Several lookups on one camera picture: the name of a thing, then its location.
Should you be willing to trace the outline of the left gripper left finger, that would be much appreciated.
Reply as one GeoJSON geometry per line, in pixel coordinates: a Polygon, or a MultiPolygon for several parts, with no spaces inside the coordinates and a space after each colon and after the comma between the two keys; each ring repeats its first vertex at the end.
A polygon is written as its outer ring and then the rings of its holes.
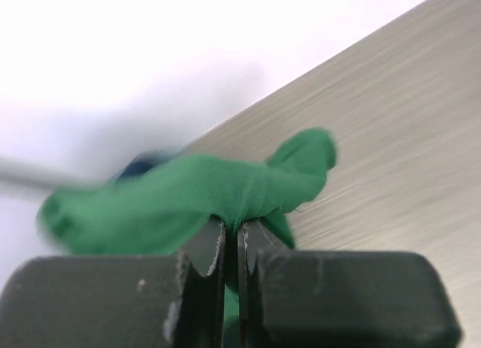
{"type": "Polygon", "coordinates": [[[1,295],[3,347],[220,347],[225,227],[167,256],[50,256],[1,295]]]}

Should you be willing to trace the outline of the green t shirt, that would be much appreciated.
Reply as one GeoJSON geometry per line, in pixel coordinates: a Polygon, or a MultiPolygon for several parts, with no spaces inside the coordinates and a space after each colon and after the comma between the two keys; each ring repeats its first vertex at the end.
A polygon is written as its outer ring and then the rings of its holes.
{"type": "Polygon", "coordinates": [[[294,248],[286,217],[318,196],[336,160],[331,134],[306,129],[263,162],[181,156],[115,183],[57,189],[38,219],[73,254],[167,255],[212,216],[231,233],[257,219],[294,248]]]}

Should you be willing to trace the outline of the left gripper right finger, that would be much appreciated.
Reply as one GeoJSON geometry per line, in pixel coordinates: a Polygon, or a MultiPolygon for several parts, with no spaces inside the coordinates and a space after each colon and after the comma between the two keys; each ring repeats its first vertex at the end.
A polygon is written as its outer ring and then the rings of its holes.
{"type": "Polygon", "coordinates": [[[457,347],[434,266],[402,251],[291,250],[259,222],[237,233],[242,347],[457,347]]]}

